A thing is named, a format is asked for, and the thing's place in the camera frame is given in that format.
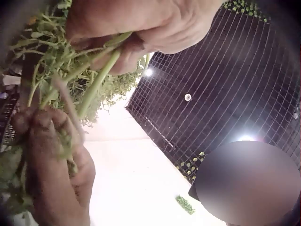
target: green leaf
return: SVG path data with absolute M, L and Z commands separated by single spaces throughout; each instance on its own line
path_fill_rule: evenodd
M 34 38 L 34 39 L 37 39 L 37 38 L 39 38 L 39 37 L 41 37 L 43 35 L 44 35 L 43 33 L 36 32 L 36 31 L 34 31 L 34 32 L 31 33 L 31 37 Z
M 145 62 L 144 57 L 141 57 L 141 58 L 140 58 L 140 63 L 141 63 L 141 65 L 142 65 L 143 67 L 145 67 L 146 62 Z
M 58 8 L 58 9 L 67 9 L 67 8 L 68 8 L 68 5 L 65 4 L 65 3 L 58 4 L 58 5 L 57 5 L 57 8 Z

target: person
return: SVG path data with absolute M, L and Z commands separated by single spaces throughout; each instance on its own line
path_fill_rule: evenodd
M 133 31 L 110 74 L 135 69 L 143 55 L 160 51 L 177 53 L 198 43 L 210 29 L 222 0 L 73 0 L 67 17 L 66 37 L 75 49 L 102 46 L 113 35 Z M 103 66 L 109 55 L 93 62 Z M 17 113 L 13 126 L 28 133 L 26 189 L 33 198 L 33 217 L 40 225 L 89 225 L 89 202 L 95 166 L 87 149 L 77 139 L 69 117 L 47 107 Z M 72 137 L 72 155 L 78 173 L 69 176 L 67 162 L 57 157 L 60 148 L 56 130 Z

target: wire grid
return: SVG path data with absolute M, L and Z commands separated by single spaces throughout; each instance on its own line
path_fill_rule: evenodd
M 0 108 L 0 144 L 7 145 L 11 143 L 16 136 L 16 132 L 10 124 L 10 120 L 17 108 L 19 93 L 15 87 L 6 99 L 1 100 Z
M 300 170 L 300 76 L 270 24 L 221 8 L 200 43 L 155 53 L 149 70 L 127 109 L 190 183 L 203 157 L 243 135 Z

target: small green leaves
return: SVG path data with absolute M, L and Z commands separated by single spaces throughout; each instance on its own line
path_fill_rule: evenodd
M 245 2 L 244 0 L 226 1 L 223 3 L 223 7 L 236 14 L 245 14 L 259 19 L 262 18 L 262 12 L 258 8 L 258 5 L 252 2 Z
M 34 32 L 31 33 L 31 37 L 34 38 L 34 39 L 37 39 L 37 38 L 39 38 L 39 37 L 41 37 L 43 35 L 44 35 L 43 33 L 36 32 L 36 31 L 34 31 Z
M 178 195 L 175 199 L 178 202 L 178 204 L 190 215 L 195 212 L 195 209 L 193 209 L 190 203 L 182 196 Z

